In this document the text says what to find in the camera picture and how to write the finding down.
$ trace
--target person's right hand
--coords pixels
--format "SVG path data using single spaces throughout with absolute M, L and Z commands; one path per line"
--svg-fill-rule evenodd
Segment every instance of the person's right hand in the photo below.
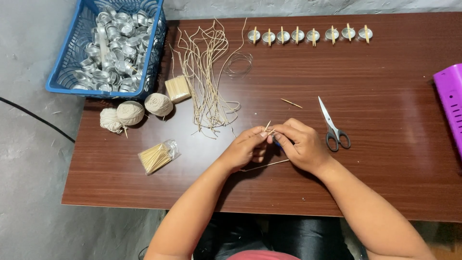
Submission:
M 332 159 L 316 130 L 296 119 L 290 118 L 284 124 L 276 124 L 268 129 L 274 129 L 274 137 L 289 160 L 302 170 L 316 175 Z M 268 137 L 268 143 L 272 143 L 271 137 Z

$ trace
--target purple plastic object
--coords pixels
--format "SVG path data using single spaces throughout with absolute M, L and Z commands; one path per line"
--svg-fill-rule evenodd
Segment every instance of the purple plastic object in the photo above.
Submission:
M 462 157 L 462 63 L 433 75 L 444 112 Z

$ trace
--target wooden table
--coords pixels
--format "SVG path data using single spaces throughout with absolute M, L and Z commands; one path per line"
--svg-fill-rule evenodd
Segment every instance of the wooden table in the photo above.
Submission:
M 231 53 L 242 44 L 244 19 L 220 22 Z M 304 32 L 315 27 L 323 38 L 331 25 L 341 31 L 347 22 L 356 31 L 367 24 L 374 33 L 370 45 L 338 40 L 333 46 L 322 39 L 316 48 L 307 42 L 274 43 L 270 48 L 262 42 L 254 46 L 246 38 L 254 26 L 264 33 L 268 27 L 277 32 L 281 25 L 289 32 L 297 25 Z M 253 55 L 253 68 L 243 79 L 224 74 L 219 86 L 226 100 L 242 105 L 234 132 L 297 118 L 323 138 L 327 128 L 320 96 L 352 143 L 349 150 L 332 153 L 334 158 L 406 218 L 462 222 L 461 162 L 432 85 L 434 73 L 462 62 L 461 23 L 460 12 L 249 18 L 242 51 Z M 168 43 L 176 46 L 176 27 L 192 33 L 211 24 L 169 22 L 159 92 L 165 92 L 163 82 L 173 77 Z M 216 63 L 216 72 L 224 60 Z M 179 75 L 177 58 L 175 62 Z M 63 204 L 169 209 L 234 139 L 230 127 L 220 128 L 217 140 L 193 134 L 197 126 L 191 99 L 177 104 L 167 122 L 151 115 L 130 128 L 127 139 L 99 126 L 99 113 L 108 105 L 85 103 Z M 145 176 L 137 154 L 171 138 L 182 155 Z M 265 162 L 283 159 L 272 149 Z M 319 180 L 289 162 L 233 174 L 218 210 L 341 216 Z

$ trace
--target cotton string ball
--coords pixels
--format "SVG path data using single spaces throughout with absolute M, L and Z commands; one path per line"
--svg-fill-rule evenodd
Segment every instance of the cotton string ball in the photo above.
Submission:
M 139 123 L 144 116 L 143 106 L 135 101 L 125 101 L 117 107 L 117 117 L 124 125 Z
M 167 96 L 160 93 L 154 93 L 146 98 L 145 107 L 152 114 L 159 117 L 165 117 L 172 112 L 173 103 Z
M 117 134 L 123 131 L 121 129 L 123 125 L 117 118 L 117 109 L 115 108 L 105 108 L 99 113 L 99 125 Z

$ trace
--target hand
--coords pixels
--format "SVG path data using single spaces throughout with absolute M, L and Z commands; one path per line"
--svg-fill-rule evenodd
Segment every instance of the hand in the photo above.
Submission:
M 290 118 L 284 124 L 277 124 L 268 129 L 276 131 L 274 137 L 287 157 L 302 170 L 316 175 L 333 159 L 319 140 L 316 130 L 296 119 Z
M 264 126 L 257 126 L 242 132 L 220 155 L 220 161 L 234 173 L 250 161 L 262 162 L 266 152 L 268 133 Z

